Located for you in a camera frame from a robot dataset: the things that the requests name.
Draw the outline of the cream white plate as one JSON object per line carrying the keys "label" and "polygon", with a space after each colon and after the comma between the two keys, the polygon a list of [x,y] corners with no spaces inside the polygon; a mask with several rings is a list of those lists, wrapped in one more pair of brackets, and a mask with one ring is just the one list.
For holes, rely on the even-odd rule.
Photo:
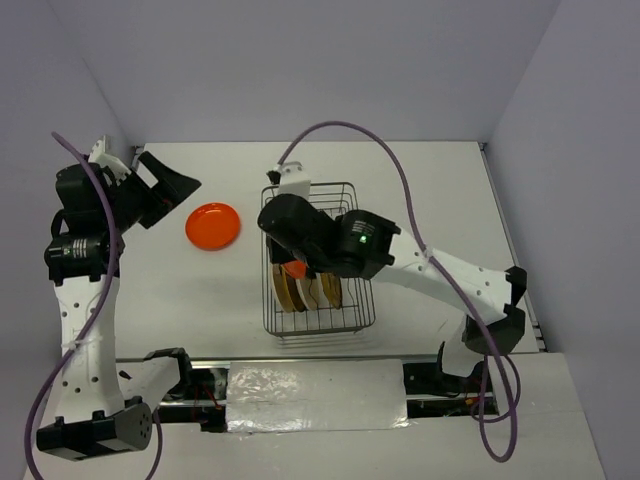
{"label": "cream white plate", "polygon": [[320,294],[316,278],[296,279],[298,294],[307,310],[317,311],[320,303]]}

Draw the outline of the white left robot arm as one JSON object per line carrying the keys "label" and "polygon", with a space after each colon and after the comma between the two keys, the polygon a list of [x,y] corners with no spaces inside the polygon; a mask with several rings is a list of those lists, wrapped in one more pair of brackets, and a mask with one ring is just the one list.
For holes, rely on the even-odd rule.
{"label": "white left robot arm", "polygon": [[121,236],[134,225],[151,228],[201,185],[149,152],[139,160],[155,177],[153,186],[107,154],[92,156],[88,170],[75,164],[56,175],[62,207],[44,259],[59,304],[65,364],[56,375],[61,397],[54,420],[38,429],[36,446],[71,461],[146,449],[165,395],[185,398],[196,385],[182,348],[149,353],[132,377],[116,366]]}

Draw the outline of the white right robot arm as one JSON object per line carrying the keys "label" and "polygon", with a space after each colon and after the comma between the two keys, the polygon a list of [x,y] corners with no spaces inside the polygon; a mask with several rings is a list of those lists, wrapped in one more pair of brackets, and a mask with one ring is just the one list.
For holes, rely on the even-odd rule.
{"label": "white right robot arm", "polygon": [[527,288],[520,267],[491,270],[427,250],[396,223],[366,210],[335,218],[293,194],[260,211],[262,232],[317,273],[399,285],[460,310],[464,317],[439,349],[435,380],[446,391],[465,384],[490,356],[509,355],[525,333],[518,304]]}

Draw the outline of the orange plate front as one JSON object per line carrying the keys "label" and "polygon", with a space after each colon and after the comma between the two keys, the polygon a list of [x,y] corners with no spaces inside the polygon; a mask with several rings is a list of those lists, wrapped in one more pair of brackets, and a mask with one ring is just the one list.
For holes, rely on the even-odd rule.
{"label": "orange plate front", "polygon": [[236,210],[225,203],[207,203],[196,208],[185,222],[187,239],[197,248],[215,251],[231,245],[241,231]]}

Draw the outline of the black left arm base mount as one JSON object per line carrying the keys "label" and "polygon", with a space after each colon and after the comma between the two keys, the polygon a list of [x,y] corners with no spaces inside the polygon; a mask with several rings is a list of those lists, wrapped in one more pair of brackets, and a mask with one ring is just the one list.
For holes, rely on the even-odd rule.
{"label": "black left arm base mount", "polygon": [[227,368],[194,367],[184,348],[150,352],[144,361],[172,358],[177,363],[178,383],[164,394],[157,407],[162,424],[192,424],[200,432],[225,433]]}

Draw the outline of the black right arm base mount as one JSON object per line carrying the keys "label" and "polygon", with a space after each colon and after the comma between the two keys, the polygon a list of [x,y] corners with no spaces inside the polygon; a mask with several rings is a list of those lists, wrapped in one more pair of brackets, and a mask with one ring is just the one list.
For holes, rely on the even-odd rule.
{"label": "black right arm base mount", "polygon": [[409,419],[469,417],[477,412],[482,361],[466,377],[444,373],[435,356],[405,357],[401,361]]}

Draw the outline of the yellow brown patterned plate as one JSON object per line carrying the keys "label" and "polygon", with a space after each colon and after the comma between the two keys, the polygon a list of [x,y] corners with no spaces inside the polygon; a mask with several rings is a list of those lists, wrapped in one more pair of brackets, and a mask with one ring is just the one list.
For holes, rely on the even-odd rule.
{"label": "yellow brown patterned plate", "polygon": [[332,308],[342,308],[342,285],[339,277],[332,273],[321,273],[320,280],[326,299]]}

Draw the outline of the orange plate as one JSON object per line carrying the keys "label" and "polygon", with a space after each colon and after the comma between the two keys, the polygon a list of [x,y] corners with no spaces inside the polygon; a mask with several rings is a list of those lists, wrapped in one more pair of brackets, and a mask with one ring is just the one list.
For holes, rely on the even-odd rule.
{"label": "orange plate", "polygon": [[288,275],[294,279],[302,279],[306,277],[307,266],[299,260],[289,261],[282,265]]}
{"label": "orange plate", "polygon": [[231,245],[241,231],[236,210],[225,203],[207,203],[196,208],[185,222],[187,239],[197,248],[215,251]]}

